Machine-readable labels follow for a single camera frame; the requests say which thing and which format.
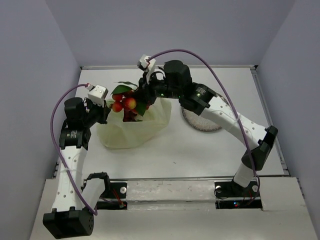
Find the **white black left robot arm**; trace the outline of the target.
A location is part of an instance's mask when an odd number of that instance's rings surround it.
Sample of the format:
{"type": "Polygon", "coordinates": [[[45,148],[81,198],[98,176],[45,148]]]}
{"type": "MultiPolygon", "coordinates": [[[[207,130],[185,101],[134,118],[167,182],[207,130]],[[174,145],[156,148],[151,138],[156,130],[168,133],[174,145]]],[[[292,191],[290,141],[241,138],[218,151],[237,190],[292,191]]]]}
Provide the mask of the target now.
{"type": "Polygon", "coordinates": [[[106,172],[91,173],[83,179],[90,128],[105,124],[110,109],[104,99],[73,97],[64,102],[65,120],[57,147],[61,160],[58,187],[51,212],[42,223],[55,239],[85,237],[92,234],[98,200],[110,194],[110,178],[106,172]]]}

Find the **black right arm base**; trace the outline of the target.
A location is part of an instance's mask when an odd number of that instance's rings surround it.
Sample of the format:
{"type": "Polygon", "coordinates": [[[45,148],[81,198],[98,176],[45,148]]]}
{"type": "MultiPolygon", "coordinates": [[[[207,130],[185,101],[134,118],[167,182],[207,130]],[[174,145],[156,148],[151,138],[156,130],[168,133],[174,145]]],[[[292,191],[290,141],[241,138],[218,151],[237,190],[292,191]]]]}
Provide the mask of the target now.
{"type": "Polygon", "coordinates": [[[258,183],[251,181],[247,187],[242,187],[233,181],[218,181],[214,183],[215,207],[218,210],[232,209],[262,209],[260,194],[257,193],[258,183]]]}

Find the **green printed plastic bag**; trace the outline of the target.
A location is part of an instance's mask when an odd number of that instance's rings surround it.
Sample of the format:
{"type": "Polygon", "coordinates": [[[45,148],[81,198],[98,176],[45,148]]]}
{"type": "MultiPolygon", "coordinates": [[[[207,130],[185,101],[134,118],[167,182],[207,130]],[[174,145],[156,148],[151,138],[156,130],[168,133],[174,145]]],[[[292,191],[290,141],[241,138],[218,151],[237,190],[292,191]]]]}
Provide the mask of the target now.
{"type": "Polygon", "coordinates": [[[172,103],[158,98],[138,121],[124,122],[124,112],[111,112],[107,124],[97,124],[96,132],[102,145],[108,149],[136,148],[169,125],[172,103]]]}

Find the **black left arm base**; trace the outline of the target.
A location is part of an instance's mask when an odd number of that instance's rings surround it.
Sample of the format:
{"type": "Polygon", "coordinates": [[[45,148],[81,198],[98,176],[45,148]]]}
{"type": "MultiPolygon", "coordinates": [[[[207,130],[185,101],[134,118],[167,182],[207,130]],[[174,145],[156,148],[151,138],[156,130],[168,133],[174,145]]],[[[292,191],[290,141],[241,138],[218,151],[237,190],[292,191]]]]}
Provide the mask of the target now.
{"type": "Polygon", "coordinates": [[[81,193],[85,202],[94,210],[126,210],[127,183],[110,182],[105,186],[103,179],[87,180],[81,193]]]}

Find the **red fake fruit bunch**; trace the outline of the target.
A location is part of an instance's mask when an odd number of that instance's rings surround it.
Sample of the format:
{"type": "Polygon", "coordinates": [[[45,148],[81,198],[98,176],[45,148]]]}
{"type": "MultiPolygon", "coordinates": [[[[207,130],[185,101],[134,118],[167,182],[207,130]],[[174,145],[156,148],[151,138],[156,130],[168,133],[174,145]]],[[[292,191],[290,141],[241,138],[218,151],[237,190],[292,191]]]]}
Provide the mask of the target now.
{"type": "Polygon", "coordinates": [[[151,106],[143,90],[129,81],[118,81],[116,84],[110,94],[112,101],[109,108],[115,113],[123,112],[123,122],[142,122],[142,117],[151,106]]]}

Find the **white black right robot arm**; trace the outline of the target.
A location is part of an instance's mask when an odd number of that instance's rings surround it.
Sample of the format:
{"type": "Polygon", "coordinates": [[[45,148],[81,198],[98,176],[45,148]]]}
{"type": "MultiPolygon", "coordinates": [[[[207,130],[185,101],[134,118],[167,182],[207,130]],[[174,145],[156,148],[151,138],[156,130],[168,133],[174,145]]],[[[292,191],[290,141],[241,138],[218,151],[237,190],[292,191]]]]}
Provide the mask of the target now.
{"type": "Polygon", "coordinates": [[[189,67],[180,60],[168,61],[161,67],[162,79],[157,79],[155,59],[143,56],[137,67],[143,71],[134,92],[137,100],[152,105],[157,98],[177,99],[181,107],[218,124],[245,145],[247,149],[230,183],[230,190],[235,196],[246,193],[256,172],[263,168],[278,129],[272,125],[258,125],[233,111],[229,100],[224,101],[208,86],[193,82],[189,67]]]}

